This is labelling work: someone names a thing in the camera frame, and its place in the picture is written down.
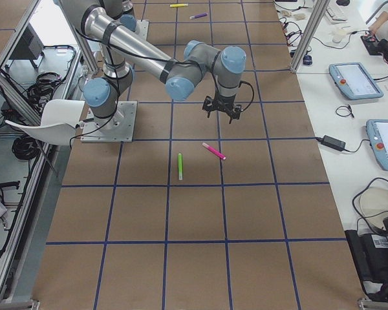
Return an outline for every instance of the metal base plate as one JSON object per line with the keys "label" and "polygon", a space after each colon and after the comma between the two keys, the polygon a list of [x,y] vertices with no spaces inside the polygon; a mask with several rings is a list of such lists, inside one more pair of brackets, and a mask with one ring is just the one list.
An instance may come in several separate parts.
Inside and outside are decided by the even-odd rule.
{"label": "metal base plate", "polygon": [[137,33],[140,37],[147,39],[148,36],[148,26],[149,21],[147,19],[143,19],[141,21],[136,21],[138,24],[138,27],[140,29],[139,33]]}
{"label": "metal base plate", "polygon": [[[119,101],[118,110],[125,115],[125,118],[112,130],[105,132],[97,130],[92,134],[82,136],[80,139],[84,143],[101,143],[101,142],[132,142],[134,134],[136,107],[138,103],[136,101]],[[93,113],[89,109],[87,118],[93,118]],[[95,122],[86,123],[83,128],[83,134],[88,134],[96,130]]]}

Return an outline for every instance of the blue joint cap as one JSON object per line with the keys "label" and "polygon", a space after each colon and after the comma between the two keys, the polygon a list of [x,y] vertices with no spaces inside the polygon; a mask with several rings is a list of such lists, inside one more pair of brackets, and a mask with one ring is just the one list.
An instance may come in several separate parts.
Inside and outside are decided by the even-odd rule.
{"label": "blue joint cap", "polygon": [[201,44],[202,42],[196,41],[196,40],[191,40],[188,42],[186,49],[184,50],[184,59],[187,59],[189,56],[189,53],[195,48],[198,44]]}
{"label": "blue joint cap", "polygon": [[90,80],[83,88],[83,97],[92,108],[97,108],[103,105],[111,94],[111,87],[106,80],[96,78]]}
{"label": "blue joint cap", "polygon": [[172,77],[166,83],[169,96],[177,101],[184,101],[194,91],[194,84],[185,77]]}
{"label": "blue joint cap", "polygon": [[136,29],[136,19],[130,14],[124,14],[120,19],[121,24],[126,28],[130,29],[130,31],[135,32]]}
{"label": "blue joint cap", "polygon": [[221,62],[231,73],[239,74],[246,68],[246,53],[237,46],[226,47],[221,52]]}

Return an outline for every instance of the tablet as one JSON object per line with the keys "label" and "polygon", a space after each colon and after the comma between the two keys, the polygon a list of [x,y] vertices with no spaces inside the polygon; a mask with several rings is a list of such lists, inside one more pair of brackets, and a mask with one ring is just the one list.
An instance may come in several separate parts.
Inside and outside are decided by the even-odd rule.
{"label": "tablet", "polygon": [[370,119],[367,121],[367,134],[376,161],[383,170],[388,171],[388,119]]}
{"label": "tablet", "polygon": [[329,65],[329,73],[342,94],[350,100],[383,96],[382,90],[361,63]]}

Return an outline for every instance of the pink marker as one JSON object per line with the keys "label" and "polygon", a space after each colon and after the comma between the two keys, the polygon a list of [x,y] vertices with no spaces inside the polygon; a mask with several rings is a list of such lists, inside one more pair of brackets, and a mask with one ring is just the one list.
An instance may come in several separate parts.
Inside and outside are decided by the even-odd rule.
{"label": "pink marker", "polygon": [[226,157],[223,154],[221,154],[218,150],[214,149],[213,147],[210,147],[207,143],[203,142],[202,146],[205,147],[206,149],[208,149],[214,155],[218,156],[220,159],[222,159],[222,160],[226,159]]}

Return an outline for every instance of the computer mouse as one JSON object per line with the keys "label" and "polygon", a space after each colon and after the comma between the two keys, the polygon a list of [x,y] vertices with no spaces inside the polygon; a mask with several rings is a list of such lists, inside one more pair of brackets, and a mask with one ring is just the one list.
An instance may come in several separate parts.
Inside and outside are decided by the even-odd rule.
{"label": "computer mouse", "polygon": [[336,0],[337,5],[347,6],[350,3],[350,0]]}

